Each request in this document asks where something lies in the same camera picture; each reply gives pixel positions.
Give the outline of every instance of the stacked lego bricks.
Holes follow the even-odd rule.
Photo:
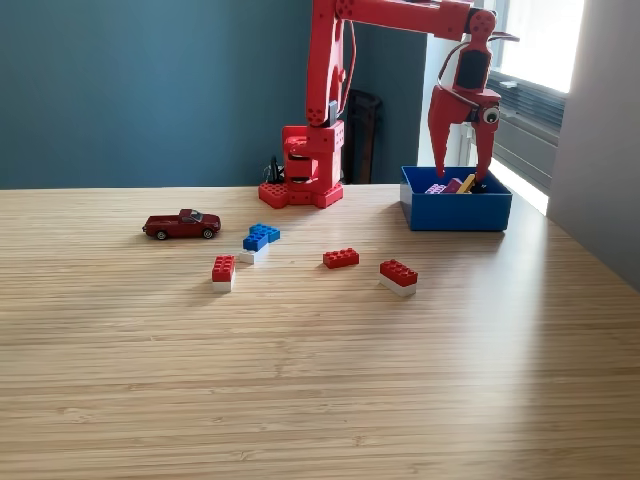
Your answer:
[[[258,223],[249,228],[249,236],[242,242],[242,252],[238,260],[242,263],[255,264],[269,253],[269,244],[280,240],[280,230],[269,225]]]
[[[360,264],[360,255],[353,248],[327,252],[322,256],[322,263],[327,268],[350,267]],[[380,283],[401,297],[416,293],[418,274],[397,260],[389,260],[380,265],[378,274]]]
[[[280,239],[280,230],[258,223],[249,227],[249,235],[242,241],[243,250],[238,254],[241,263],[255,264],[269,253],[269,244]],[[229,293],[233,290],[236,277],[236,257],[221,255],[213,264],[211,281],[216,293]]]
[[[416,293],[418,274],[396,260],[383,262],[378,278],[382,285],[401,297]]]
[[[220,255],[216,257],[211,272],[213,291],[228,293],[233,290],[236,281],[236,259],[233,255]]]

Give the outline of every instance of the white wall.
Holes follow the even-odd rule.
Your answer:
[[[640,289],[640,1],[587,0],[549,217]]]
[[[422,117],[420,119],[420,147],[418,150],[418,165],[420,166],[433,167],[436,164],[433,156],[433,148],[431,147],[429,125],[427,123],[429,106],[431,105],[431,94],[433,92],[433,87],[438,83],[438,73],[440,73],[444,60],[456,45],[458,45],[458,42],[435,38],[433,35],[429,35],[429,39],[427,40],[427,60],[422,93]],[[444,85],[451,85],[453,83],[457,64],[458,55],[456,54],[449,62],[447,73],[442,79],[442,83]],[[452,125],[451,135],[449,136],[449,142],[447,143],[445,165],[458,165],[460,159],[460,138],[460,125]]]

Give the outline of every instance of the white lego brick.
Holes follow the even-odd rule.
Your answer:
[[[267,243],[264,247],[262,247],[257,252],[253,250],[243,250],[238,254],[238,261],[241,263],[248,263],[253,265],[256,262],[264,259],[269,253],[269,244]]]
[[[212,282],[213,283],[213,291],[215,293],[229,293],[233,290],[233,286],[236,283],[236,272],[233,272],[231,275],[230,282]]]
[[[408,297],[410,295],[415,295],[415,293],[416,293],[416,291],[418,289],[418,284],[417,283],[414,283],[413,285],[409,285],[408,287],[401,287],[396,282],[394,282],[393,280],[391,280],[388,277],[385,277],[381,273],[378,273],[378,279],[380,280],[380,283],[382,285],[384,285],[389,290],[391,290],[393,293],[395,293],[396,295],[399,295],[401,297]]]

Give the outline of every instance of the red and white lego brick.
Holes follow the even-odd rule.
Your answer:
[[[416,293],[418,274],[397,260],[380,264],[380,283],[401,297]]]
[[[360,255],[353,248],[327,252],[322,256],[322,263],[331,269],[358,265],[360,263]]]
[[[238,261],[240,263],[248,263],[249,265],[253,265],[260,260],[263,260],[267,254],[269,253],[269,244],[267,243],[264,247],[262,247],[257,252],[253,250],[243,250],[238,254]]]
[[[216,257],[211,272],[213,291],[227,293],[235,284],[236,259],[233,255],[220,255]]]

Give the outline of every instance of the red base plate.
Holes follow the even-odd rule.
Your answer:
[[[263,183],[258,187],[260,200],[273,208],[284,208],[287,205],[315,205],[327,208],[344,197],[344,188],[339,183],[322,195],[311,192],[292,192],[285,184]]]

